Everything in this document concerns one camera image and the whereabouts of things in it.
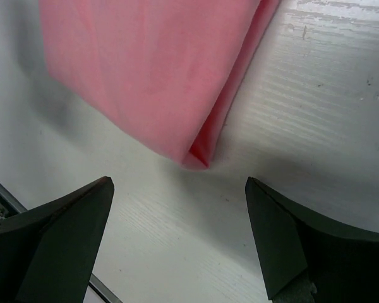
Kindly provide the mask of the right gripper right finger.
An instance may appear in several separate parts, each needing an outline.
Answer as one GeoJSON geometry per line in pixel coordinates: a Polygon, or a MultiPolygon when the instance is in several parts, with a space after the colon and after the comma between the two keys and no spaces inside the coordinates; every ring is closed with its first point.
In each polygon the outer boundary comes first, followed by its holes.
{"type": "Polygon", "coordinates": [[[270,301],[379,302],[379,233],[326,217],[253,177],[245,193],[270,301]]]}

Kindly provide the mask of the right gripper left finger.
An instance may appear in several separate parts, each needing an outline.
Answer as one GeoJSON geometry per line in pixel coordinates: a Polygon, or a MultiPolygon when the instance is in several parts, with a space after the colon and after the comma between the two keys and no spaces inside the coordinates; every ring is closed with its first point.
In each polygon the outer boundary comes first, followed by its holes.
{"type": "Polygon", "coordinates": [[[83,302],[113,196],[101,177],[26,210],[0,184],[0,302],[83,302]]]}

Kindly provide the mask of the pink t shirt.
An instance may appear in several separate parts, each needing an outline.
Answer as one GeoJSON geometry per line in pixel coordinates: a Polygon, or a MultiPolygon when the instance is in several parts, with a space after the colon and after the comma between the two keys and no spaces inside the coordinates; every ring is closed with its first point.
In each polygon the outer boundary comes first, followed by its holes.
{"type": "Polygon", "coordinates": [[[278,1],[40,1],[50,75],[154,152],[207,169],[278,1]]]}

